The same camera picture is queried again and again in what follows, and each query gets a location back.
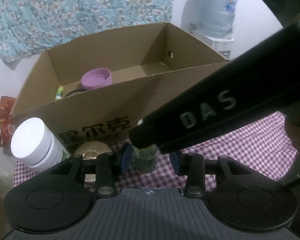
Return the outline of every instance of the black handle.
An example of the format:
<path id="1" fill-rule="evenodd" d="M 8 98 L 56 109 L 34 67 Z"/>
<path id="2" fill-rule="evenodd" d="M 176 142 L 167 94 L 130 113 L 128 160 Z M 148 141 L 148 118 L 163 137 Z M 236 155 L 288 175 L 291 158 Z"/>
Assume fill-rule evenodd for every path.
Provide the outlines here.
<path id="1" fill-rule="evenodd" d="M 143 119 L 137 148 L 183 149 L 300 99 L 300 21 L 279 31 Z"/>

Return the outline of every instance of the ribbed surface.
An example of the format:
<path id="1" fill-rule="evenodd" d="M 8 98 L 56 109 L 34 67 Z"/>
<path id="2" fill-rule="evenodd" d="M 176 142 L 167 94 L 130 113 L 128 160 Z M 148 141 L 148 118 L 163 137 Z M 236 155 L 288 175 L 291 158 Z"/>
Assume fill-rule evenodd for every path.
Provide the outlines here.
<path id="1" fill-rule="evenodd" d="M 184 198 L 173 188 L 124 188 L 117 197 L 97 201 L 85 220 L 65 231 L 49 235 L 13 231 L 5 239 L 298 240 L 286 229 L 258 235 L 228 228 L 209 213 L 202 201 Z"/>

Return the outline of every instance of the small toy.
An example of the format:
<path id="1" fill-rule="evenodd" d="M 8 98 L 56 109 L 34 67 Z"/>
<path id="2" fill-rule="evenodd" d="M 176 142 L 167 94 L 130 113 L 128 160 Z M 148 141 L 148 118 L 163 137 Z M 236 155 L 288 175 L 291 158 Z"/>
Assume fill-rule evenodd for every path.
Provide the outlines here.
<path id="1" fill-rule="evenodd" d="M 54 99 L 55 101 L 58 101 L 60 100 L 62 97 L 62 92 L 63 92 L 63 86 L 60 86 L 58 89 L 57 89 L 57 94 L 56 94 L 56 98 Z"/>

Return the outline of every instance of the hand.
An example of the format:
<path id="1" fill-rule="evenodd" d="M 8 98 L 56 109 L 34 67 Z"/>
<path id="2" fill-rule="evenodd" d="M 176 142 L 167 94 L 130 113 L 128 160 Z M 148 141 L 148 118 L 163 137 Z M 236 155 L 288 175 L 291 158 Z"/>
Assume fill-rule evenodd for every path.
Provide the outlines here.
<path id="1" fill-rule="evenodd" d="M 300 152 L 300 126 L 286 118 L 284 128 L 287 136 L 291 139 L 293 147 Z"/>

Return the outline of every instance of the cardboard box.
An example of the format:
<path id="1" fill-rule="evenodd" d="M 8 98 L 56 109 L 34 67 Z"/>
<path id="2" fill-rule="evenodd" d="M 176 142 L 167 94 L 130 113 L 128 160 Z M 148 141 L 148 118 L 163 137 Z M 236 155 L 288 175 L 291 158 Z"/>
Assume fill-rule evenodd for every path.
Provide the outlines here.
<path id="1" fill-rule="evenodd" d="M 226 59 L 170 23 L 130 26 L 77 38 L 42 53 L 11 111 L 19 125 L 41 118 L 66 145 L 128 138 L 138 120 L 215 70 Z M 89 70 L 111 70 L 113 84 L 54 101 Z"/>

